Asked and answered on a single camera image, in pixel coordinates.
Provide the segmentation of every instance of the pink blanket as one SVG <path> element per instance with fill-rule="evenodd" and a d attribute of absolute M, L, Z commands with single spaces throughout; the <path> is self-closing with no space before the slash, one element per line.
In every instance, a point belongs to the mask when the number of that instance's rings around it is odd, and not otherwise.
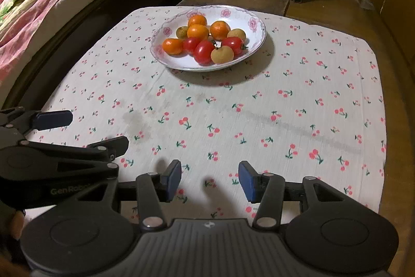
<path fill-rule="evenodd" d="M 38 0 L 0 39 L 0 84 L 24 53 L 30 39 L 58 0 Z"/>

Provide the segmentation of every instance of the hand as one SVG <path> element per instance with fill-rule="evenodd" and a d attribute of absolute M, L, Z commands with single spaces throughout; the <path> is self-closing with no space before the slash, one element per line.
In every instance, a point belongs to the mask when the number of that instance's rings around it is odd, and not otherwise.
<path fill-rule="evenodd" d="M 21 211 L 16 211 L 8 224 L 10 236 L 18 240 L 22 235 L 23 225 L 24 214 Z M 30 274 L 19 265 L 12 264 L 0 254 L 0 277 L 30 277 Z"/>

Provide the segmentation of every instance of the pink flower pattern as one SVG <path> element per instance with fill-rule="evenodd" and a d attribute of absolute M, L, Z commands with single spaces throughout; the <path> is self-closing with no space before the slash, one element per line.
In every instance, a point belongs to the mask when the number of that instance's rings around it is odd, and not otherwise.
<path fill-rule="evenodd" d="M 229 9 L 222 10 L 220 16 L 222 18 L 229 18 L 231 16 L 231 11 Z"/>
<path fill-rule="evenodd" d="M 258 19 L 252 17 L 250 21 L 248 22 L 248 26 L 250 27 L 252 32 L 256 32 L 257 26 L 258 26 Z"/>
<path fill-rule="evenodd" d="M 129 180 L 154 171 L 157 161 L 181 160 L 183 179 L 172 207 L 185 217 L 192 217 L 193 203 L 206 198 L 203 189 L 220 189 L 235 208 L 213 195 L 203 217 L 252 221 L 257 207 L 238 187 L 237 164 L 246 159 L 258 171 L 266 165 L 267 171 L 283 173 L 289 166 L 298 182 L 305 175 L 321 177 L 377 208 L 380 194 L 373 191 L 380 189 L 372 188 L 385 175 L 386 122 L 379 67 L 367 44 L 272 16 L 265 20 L 272 44 L 267 39 L 251 58 L 204 74 L 168 70 L 157 60 L 161 46 L 153 51 L 157 58 L 150 53 L 153 30 L 181 11 L 139 9 L 104 35 L 49 99 L 47 110 L 72 110 L 74 122 L 33 131 L 29 138 L 82 147 L 125 135 L 129 149 L 115 162 Z M 217 17 L 231 22 L 234 10 L 222 8 Z M 160 33 L 173 38 L 175 27 L 169 24 Z M 247 35 L 261 29 L 254 18 L 246 19 L 245 28 Z M 339 153 L 335 144 L 347 147 Z M 285 161 L 264 165 L 247 154 L 260 159 L 280 154 Z"/>

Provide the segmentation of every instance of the bed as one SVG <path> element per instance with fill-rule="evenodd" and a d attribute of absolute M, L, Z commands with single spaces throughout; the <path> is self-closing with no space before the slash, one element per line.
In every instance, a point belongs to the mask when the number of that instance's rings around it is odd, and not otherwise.
<path fill-rule="evenodd" d="M 117 21 L 166 0 L 59 0 L 0 87 L 3 107 L 41 108 L 70 67 Z"/>

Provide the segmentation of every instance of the bed frame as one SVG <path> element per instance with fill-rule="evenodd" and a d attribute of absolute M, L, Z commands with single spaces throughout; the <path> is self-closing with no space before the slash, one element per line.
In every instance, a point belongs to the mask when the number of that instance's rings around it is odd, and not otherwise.
<path fill-rule="evenodd" d="M 73 65 L 105 33 L 132 11 L 167 6 L 171 0 L 94 0 L 76 14 L 24 67 L 10 90 L 4 108 L 42 109 Z"/>

